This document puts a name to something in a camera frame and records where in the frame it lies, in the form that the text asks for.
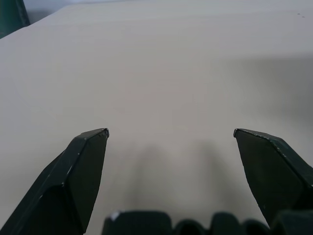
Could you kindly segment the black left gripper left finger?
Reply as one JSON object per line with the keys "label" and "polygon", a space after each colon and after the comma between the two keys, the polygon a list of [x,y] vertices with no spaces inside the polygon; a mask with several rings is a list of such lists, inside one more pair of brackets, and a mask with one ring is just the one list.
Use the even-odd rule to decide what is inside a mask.
{"label": "black left gripper left finger", "polygon": [[99,192],[107,128],[83,132],[48,164],[8,218],[8,235],[84,235]]}

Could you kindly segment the dark green curtain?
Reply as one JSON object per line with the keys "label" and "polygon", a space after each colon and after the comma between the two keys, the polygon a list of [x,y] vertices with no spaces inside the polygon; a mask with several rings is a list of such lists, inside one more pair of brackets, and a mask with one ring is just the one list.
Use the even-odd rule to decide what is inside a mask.
{"label": "dark green curtain", "polygon": [[29,25],[23,0],[0,0],[0,39]]}

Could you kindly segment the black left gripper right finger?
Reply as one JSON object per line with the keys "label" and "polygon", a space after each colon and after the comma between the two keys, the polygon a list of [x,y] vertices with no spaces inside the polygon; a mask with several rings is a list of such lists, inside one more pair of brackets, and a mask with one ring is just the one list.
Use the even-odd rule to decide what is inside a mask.
{"label": "black left gripper right finger", "polygon": [[250,190],[269,225],[283,211],[313,212],[313,167],[282,138],[234,130]]}

